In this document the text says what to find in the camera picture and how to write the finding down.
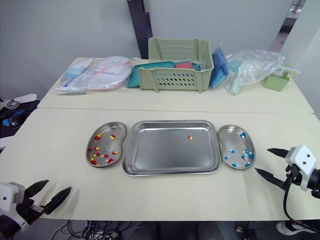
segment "table surface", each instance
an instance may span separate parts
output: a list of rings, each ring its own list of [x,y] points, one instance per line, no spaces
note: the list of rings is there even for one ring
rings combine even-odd
[[[36,109],[0,155],[0,182],[26,187],[50,182],[35,196],[45,204],[72,186],[68,199],[46,218],[112,221],[263,221],[284,220],[284,191],[253,167],[221,164],[211,174],[132,177],[122,164],[94,168],[85,159],[92,133],[119,121],[128,130],[141,120],[207,120],[216,130],[242,127],[255,146],[254,167],[284,180],[286,163],[266,151],[305,144],[320,156],[320,123],[313,114],[214,113],[101,109]],[[295,219],[319,219],[319,200],[292,186],[288,212]]]
[[[199,93],[187,90],[140,90],[121,88],[90,91],[87,95],[58,95],[58,80],[38,108],[110,109],[221,113],[313,113],[296,83],[290,78],[282,92],[263,87],[263,81],[244,86],[230,95],[223,85]]]

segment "white wall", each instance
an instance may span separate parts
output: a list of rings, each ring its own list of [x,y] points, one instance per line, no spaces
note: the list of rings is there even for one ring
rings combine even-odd
[[[293,0],[149,0],[153,36],[210,40],[226,54],[269,50]]]
[[[295,67],[301,70],[301,75],[293,78],[320,119],[320,29]]]
[[[301,75],[293,78],[320,119],[320,1],[306,1],[280,52]]]
[[[126,0],[1,0],[0,96],[42,98],[77,57],[140,57]]]

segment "green container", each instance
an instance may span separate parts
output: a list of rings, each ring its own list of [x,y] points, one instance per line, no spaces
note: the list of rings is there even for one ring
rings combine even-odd
[[[286,86],[286,84],[289,82],[288,73],[285,72],[282,77],[269,75],[264,79],[264,87],[267,89],[272,89],[278,92],[281,92],[282,89]]]
[[[214,62],[210,43],[202,39],[163,39],[152,37],[148,41],[151,61],[182,62],[191,60],[201,63],[200,71],[186,68],[139,69],[141,89],[159,90],[207,90]]]

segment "white plastic wrap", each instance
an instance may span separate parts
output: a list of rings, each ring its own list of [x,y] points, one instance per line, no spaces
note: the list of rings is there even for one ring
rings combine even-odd
[[[67,93],[112,90],[125,83],[131,68],[130,60],[122,56],[84,58],[65,71],[56,89]]]
[[[92,62],[92,58],[83,58],[75,62],[63,74],[60,80],[60,86],[57,90],[63,92],[84,92],[87,90],[87,81],[92,71],[86,69]]]
[[[88,82],[91,90],[112,90],[122,85],[131,73],[130,60],[122,56],[110,56],[101,60]]]
[[[229,75],[229,92],[238,94],[241,86],[260,82],[284,62],[278,52],[267,50],[246,50],[226,56]]]

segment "stainless steel tray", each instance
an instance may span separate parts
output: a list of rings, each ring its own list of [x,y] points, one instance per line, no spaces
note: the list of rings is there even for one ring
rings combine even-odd
[[[255,146],[249,134],[241,127],[235,125],[224,125],[218,131],[220,141],[221,158],[230,167],[234,169],[247,169],[251,167],[256,160]]]
[[[98,134],[101,134],[101,137],[99,140],[96,140]],[[90,137],[87,144],[85,152],[87,163],[96,168],[111,167],[115,165],[121,159],[123,153],[122,145],[126,135],[127,128],[121,122],[109,122],[99,127]],[[91,158],[94,159],[96,164],[92,164]]]
[[[131,176],[200,174],[214,172],[220,161],[212,123],[140,121],[130,130],[122,166]]]

